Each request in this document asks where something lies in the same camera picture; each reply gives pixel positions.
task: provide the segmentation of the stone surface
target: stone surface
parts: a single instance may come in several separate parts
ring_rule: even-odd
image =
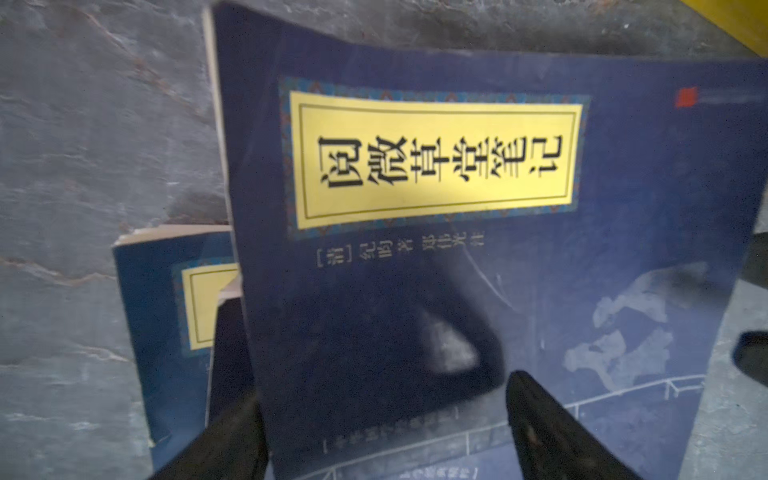
[[[750,55],[678,0],[248,3],[374,45]],[[0,5],[3,477],[119,479],[151,471],[110,245],[138,227],[226,221],[202,6]],[[763,218],[760,228],[768,230]],[[729,375],[708,379],[707,395],[722,402],[736,395],[736,386],[710,391],[731,382]],[[752,432],[755,410],[744,415]],[[729,429],[741,427],[723,427],[717,437],[697,428],[699,439],[725,441]],[[697,449],[697,458],[725,455]],[[704,472],[696,465],[687,468]]]
[[[765,478],[768,390],[739,371],[731,354],[742,332],[766,329],[768,290],[740,280],[717,335],[680,480]]]

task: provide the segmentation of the chinese characters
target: chinese characters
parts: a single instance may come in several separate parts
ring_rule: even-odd
[[[422,235],[420,239],[392,238],[372,240],[352,245],[348,243],[339,247],[318,248],[315,251],[318,268],[340,266],[353,261],[385,260],[396,255],[408,255],[412,251],[440,251],[461,247],[483,247],[485,245],[484,231],[431,233]]]
[[[327,454],[331,449],[342,450],[351,445],[387,440],[392,435],[401,435],[406,432],[427,429],[456,419],[458,419],[458,407],[456,406],[413,417],[412,419],[400,419],[394,423],[385,423],[363,430],[356,430],[348,435],[338,435],[334,439],[324,439],[323,452]]]
[[[541,177],[558,169],[557,160],[563,153],[562,135],[507,141],[486,137],[478,143],[462,137],[452,148],[444,148],[440,137],[426,144],[416,138],[408,141],[405,137],[389,140],[377,136],[365,149],[355,138],[320,137],[317,144],[320,183],[329,188],[360,187],[365,182],[441,182],[445,175],[455,175],[464,182],[473,178],[518,178],[526,174],[526,168],[528,175]],[[361,161],[361,150],[367,153],[367,162]]]
[[[476,480],[479,468],[426,467],[401,473],[399,478],[472,478]]]

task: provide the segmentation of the white line illustration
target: white line illustration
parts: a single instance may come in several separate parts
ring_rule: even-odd
[[[625,393],[629,392],[635,392],[637,390],[642,389],[648,389],[650,387],[664,385],[665,391],[664,391],[664,400],[670,399],[670,391],[674,393],[674,398],[677,398],[681,392],[691,391],[691,390],[701,390],[703,389],[703,379],[706,377],[706,374],[697,374],[697,375],[685,375],[685,376],[674,376],[669,377],[666,379],[661,380],[655,380],[653,382],[647,382],[647,383],[641,383],[640,385],[635,385],[626,389],[616,390],[615,392],[608,392],[604,393],[602,395],[594,396],[588,399],[578,400],[577,402],[571,402],[566,403],[563,405],[563,408],[565,409],[573,409],[574,410],[574,417],[578,419],[579,415],[579,408],[584,405],[588,405],[590,403],[600,402],[601,400],[609,399],[615,396],[622,396]],[[700,383],[696,385],[685,385],[685,386],[677,386],[675,385],[676,382],[686,382],[690,380],[701,380]],[[477,429],[469,429],[465,430],[464,432],[459,433],[452,433],[451,435],[445,435],[443,437],[439,437],[437,439],[430,439],[430,440],[424,440],[423,442],[416,442],[412,443],[410,445],[404,445],[402,447],[397,447],[394,449],[388,449],[388,450],[382,450],[381,452],[372,453],[370,455],[364,455],[362,457],[354,458],[352,460],[347,460],[345,462],[340,462],[335,465],[331,465],[329,467],[321,468],[319,470],[316,470],[314,472],[308,473],[306,475],[301,475],[300,477],[295,477],[293,480],[307,480],[308,478],[312,478],[316,475],[321,475],[323,473],[326,473],[326,475],[323,477],[323,480],[328,480],[329,478],[332,478],[333,480],[336,480],[336,470],[338,468],[346,467],[349,465],[355,465],[356,463],[365,462],[367,460],[371,460],[373,458],[382,457],[384,455],[391,455],[392,453],[397,452],[403,452],[405,450],[409,449],[417,449],[418,447],[423,447],[427,445],[431,445],[433,443],[442,442],[444,440],[450,440],[450,439],[459,439],[462,436],[465,437],[466,441],[466,447],[467,447],[467,456],[470,455],[470,448],[469,448],[469,436],[473,433],[480,433],[480,432],[486,432],[488,430],[497,429],[502,426],[506,426],[507,422],[499,422],[495,423],[493,425],[487,425],[485,427],[480,427]]]
[[[666,323],[667,302],[691,308],[700,294],[707,270],[707,262],[695,262],[643,273],[615,299],[604,296],[592,314],[592,322],[598,328],[629,308],[653,321]]]

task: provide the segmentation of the book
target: book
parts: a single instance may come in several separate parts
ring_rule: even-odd
[[[113,254],[157,471],[206,425],[217,299],[238,272],[230,228],[137,230]]]
[[[520,478],[523,369],[676,478],[768,173],[768,63],[207,46],[277,480]]]

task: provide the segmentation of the yellow object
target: yellow object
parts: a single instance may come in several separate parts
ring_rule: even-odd
[[[683,0],[761,57],[768,57],[766,0]]]
[[[237,263],[198,266],[181,271],[191,350],[213,346],[219,292],[238,273]]]
[[[296,223],[570,204],[581,104],[290,92]]]

